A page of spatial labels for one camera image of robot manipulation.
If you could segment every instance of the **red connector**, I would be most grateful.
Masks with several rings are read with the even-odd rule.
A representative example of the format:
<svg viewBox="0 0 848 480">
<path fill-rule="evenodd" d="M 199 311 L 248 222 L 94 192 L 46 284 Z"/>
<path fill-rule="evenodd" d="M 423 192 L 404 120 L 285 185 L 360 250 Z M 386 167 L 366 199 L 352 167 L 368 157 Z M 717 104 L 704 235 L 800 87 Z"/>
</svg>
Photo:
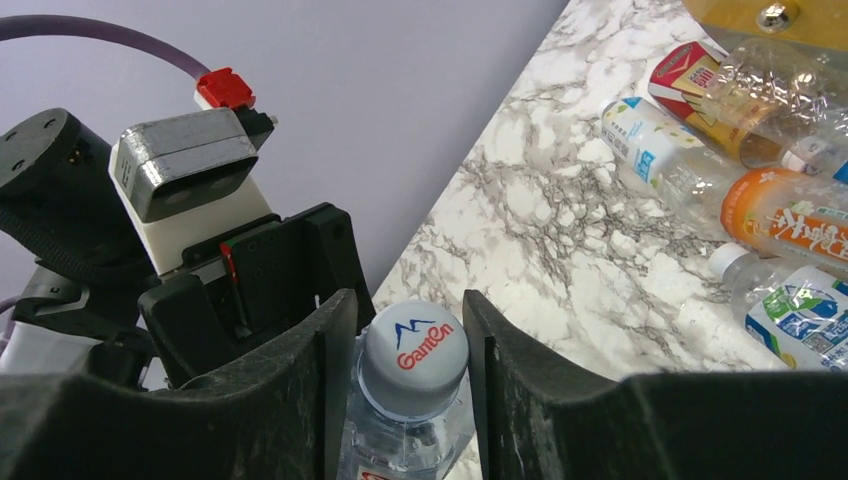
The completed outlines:
<svg viewBox="0 0 848 480">
<path fill-rule="evenodd" d="M 238 283 L 238 273 L 236 272 L 236 262 L 233 261 L 233 246 L 227 242 L 218 245 L 221 249 L 221 256 L 224 257 L 224 262 L 227 266 L 227 271 L 230 274 L 230 281 Z"/>
<path fill-rule="evenodd" d="M 197 80 L 197 93 L 212 108 L 253 108 L 256 103 L 253 90 L 229 67 L 200 77 Z"/>
</svg>

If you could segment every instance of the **plastic bottle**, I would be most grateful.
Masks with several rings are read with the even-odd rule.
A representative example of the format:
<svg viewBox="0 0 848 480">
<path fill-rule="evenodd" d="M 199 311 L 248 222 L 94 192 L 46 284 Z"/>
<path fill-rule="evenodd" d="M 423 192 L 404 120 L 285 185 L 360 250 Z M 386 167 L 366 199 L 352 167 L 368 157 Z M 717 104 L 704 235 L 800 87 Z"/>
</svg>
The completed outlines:
<svg viewBox="0 0 848 480">
<path fill-rule="evenodd" d="M 392 305 L 356 340 L 338 480 L 440 480 L 474 435 L 468 339 L 447 310 Z"/>
<path fill-rule="evenodd" d="M 762 135 L 848 182 L 848 75 L 776 40 L 742 42 L 702 98 L 719 121 Z"/>
<path fill-rule="evenodd" d="M 848 285 L 811 265 L 760 260 L 735 243 L 708 265 L 731 288 L 734 318 L 790 368 L 848 370 Z"/>
<path fill-rule="evenodd" d="M 782 168 L 746 170 L 640 97 L 601 114 L 604 140 L 667 208 L 710 234 L 848 274 L 848 185 Z"/>
<path fill-rule="evenodd" d="M 724 55 L 704 42 L 684 43 L 657 64 L 648 93 L 673 117 L 694 128 L 712 149 L 748 168 L 773 167 L 794 161 L 783 146 L 704 112 L 701 99 Z"/>
</svg>

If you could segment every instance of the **metal screw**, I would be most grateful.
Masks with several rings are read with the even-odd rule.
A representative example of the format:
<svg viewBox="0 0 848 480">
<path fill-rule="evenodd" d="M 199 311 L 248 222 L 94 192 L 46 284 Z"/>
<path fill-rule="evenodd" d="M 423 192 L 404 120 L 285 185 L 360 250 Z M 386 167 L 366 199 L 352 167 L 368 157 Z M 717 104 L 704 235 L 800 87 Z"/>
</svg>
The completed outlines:
<svg viewBox="0 0 848 480">
<path fill-rule="evenodd" d="M 757 15 L 757 25 L 766 33 L 780 33 L 792 24 L 798 16 L 798 5 L 786 0 L 774 2 Z"/>
</svg>

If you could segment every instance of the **orange bottle label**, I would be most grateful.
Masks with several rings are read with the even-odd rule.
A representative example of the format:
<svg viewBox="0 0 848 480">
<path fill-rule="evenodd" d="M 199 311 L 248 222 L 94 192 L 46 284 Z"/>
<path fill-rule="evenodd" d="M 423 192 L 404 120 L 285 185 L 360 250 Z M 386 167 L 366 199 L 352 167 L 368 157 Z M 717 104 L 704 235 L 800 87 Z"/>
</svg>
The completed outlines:
<svg viewBox="0 0 848 480">
<path fill-rule="evenodd" d="M 721 223 L 732 237 L 759 250 L 789 249 L 828 263 L 848 262 L 848 213 L 826 203 L 845 195 L 844 189 L 790 170 L 751 170 L 725 197 Z M 774 241 L 783 247 L 775 248 Z"/>
<path fill-rule="evenodd" d="M 769 218 L 769 235 L 811 252 L 848 260 L 848 227 L 783 208 Z"/>
</svg>

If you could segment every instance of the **sticker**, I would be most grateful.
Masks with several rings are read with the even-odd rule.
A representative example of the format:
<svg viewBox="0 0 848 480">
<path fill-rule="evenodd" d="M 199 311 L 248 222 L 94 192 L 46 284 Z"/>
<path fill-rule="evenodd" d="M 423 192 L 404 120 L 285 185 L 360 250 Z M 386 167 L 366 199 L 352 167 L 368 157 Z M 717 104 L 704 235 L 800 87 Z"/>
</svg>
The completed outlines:
<svg viewBox="0 0 848 480">
<path fill-rule="evenodd" d="M 135 184 L 135 169 L 127 155 L 118 156 L 118 166 L 115 169 L 115 172 L 116 175 L 120 177 L 118 178 L 118 181 L 121 183 L 124 191 L 131 193 L 133 185 Z"/>
<path fill-rule="evenodd" d="M 657 188 L 663 166 L 681 148 L 704 147 L 692 132 L 641 97 L 612 104 L 601 118 L 601 135 L 616 156 Z"/>
<path fill-rule="evenodd" d="M 745 328 L 792 369 L 848 367 L 848 286 L 798 269 L 748 312 Z"/>
<path fill-rule="evenodd" d="M 845 162 L 842 167 L 833 174 L 833 179 L 842 183 L 848 183 L 848 162 Z"/>
</svg>

